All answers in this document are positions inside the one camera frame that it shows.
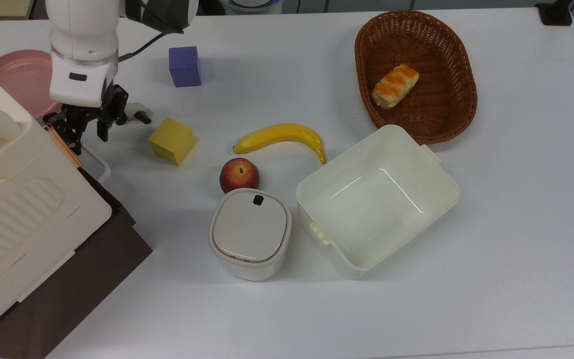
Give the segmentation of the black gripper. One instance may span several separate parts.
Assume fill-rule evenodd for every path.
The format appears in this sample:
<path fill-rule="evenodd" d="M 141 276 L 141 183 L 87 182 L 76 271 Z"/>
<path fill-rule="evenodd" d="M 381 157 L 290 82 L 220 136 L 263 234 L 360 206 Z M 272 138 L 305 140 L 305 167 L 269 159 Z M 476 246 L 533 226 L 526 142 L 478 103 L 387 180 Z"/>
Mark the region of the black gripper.
<path fill-rule="evenodd" d="M 124 88 L 120 85 L 112 85 L 105 91 L 100 107 L 61 104 L 55 111 L 43 116 L 43 124 L 57 120 L 59 115 L 64 117 L 64 120 L 61 121 L 61 137 L 70 150 L 79 156 L 82 152 L 81 138 L 86 131 L 88 121 L 97 120 L 97 136 L 103 142 L 107 142 L 109 129 L 114 124 L 120 126 L 128 121 L 128 116 L 125 113 L 128 99 L 129 94 Z"/>

